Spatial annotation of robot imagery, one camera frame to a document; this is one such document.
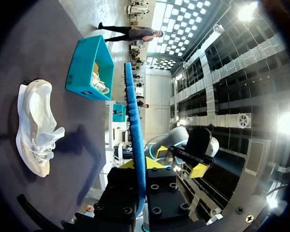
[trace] blue foam strip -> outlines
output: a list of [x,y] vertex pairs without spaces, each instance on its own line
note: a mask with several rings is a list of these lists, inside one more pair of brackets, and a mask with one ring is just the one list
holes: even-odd
[[131,63],[125,63],[125,78],[127,88],[126,91],[127,91],[128,115],[130,119],[130,130],[134,156],[134,166],[136,170],[139,187],[139,207],[136,212],[136,215],[139,216],[142,213],[143,208],[145,206],[146,168],[145,168],[143,133],[141,127],[140,114],[135,96]]

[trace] black pants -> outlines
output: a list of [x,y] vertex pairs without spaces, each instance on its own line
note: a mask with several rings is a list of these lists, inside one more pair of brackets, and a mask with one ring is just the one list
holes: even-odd
[[105,40],[106,42],[107,41],[110,41],[110,42],[131,41],[131,39],[129,37],[129,31],[131,30],[131,27],[115,27],[115,26],[111,26],[111,27],[103,27],[102,29],[115,31],[115,32],[119,32],[119,33],[125,34],[125,35],[122,35],[122,36],[117,36],[117,37],[106,39]]

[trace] black cable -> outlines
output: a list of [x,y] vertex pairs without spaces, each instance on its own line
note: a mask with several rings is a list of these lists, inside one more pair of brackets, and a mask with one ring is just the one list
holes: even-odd
[[275,189],[269,191],[269,192],[268,192],[264,197],[267,197],[268,195],[271,195],[273,192],[275,192],[275,191],[277,191],[277,190],[280,190],[280,189],[283,189],[283,188],[286,187],[286,186],[288,186],[288,185],[281,185],[281,186],[279,186],[279,187],[277,187],[277,188],[275,188]]

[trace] wall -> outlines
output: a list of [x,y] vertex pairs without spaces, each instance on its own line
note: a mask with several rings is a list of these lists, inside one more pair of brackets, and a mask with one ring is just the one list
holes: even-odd
[[144,140],[170,131],[171,73],[167,70],[146,69],[145,101],[148,109],[141,108]]

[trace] dark gray table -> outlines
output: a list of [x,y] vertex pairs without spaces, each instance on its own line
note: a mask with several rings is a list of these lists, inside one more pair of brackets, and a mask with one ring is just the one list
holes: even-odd
[[[69,221],[78,210],[105,164],[105,102],[65,90],[81,38],[57,0],[41,0],[15,24],[0,50],[0,195],[29,230],[38,226],[16,201],[19,194],[60,226],[61,220]],[[35,78],[52,84],[52,112],[58,126],[66,130],[56,143],[46,178],[30,172],[15,145],[19,85]]]

